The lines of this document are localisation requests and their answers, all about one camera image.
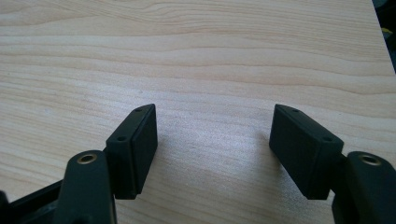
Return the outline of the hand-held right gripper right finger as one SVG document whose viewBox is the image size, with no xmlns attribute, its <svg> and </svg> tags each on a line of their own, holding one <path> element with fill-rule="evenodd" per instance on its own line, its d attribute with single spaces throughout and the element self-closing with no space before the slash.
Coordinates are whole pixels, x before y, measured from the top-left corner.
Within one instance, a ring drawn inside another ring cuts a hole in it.
<svg viewBox="0 0 396 224">
<path fill-rule="evenodd" d="M 344 142 L 303 111 L 275 105 L 269 147 L 300 192 L 309 200 L 325 200 L 332 166 Z"/>
</svg>

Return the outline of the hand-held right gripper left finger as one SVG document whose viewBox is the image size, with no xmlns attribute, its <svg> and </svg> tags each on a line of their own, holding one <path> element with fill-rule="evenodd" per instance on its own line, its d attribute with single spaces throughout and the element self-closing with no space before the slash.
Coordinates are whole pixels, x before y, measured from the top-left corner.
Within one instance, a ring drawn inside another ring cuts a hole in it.
<svg viewBox="0 0 396 224">
<path fill-rule="evenodd" d="M 106 140 L 110 184 L 116 199 L 142 192 L 158 146 L 155 104 L 134 109 Z"/>
</svg>

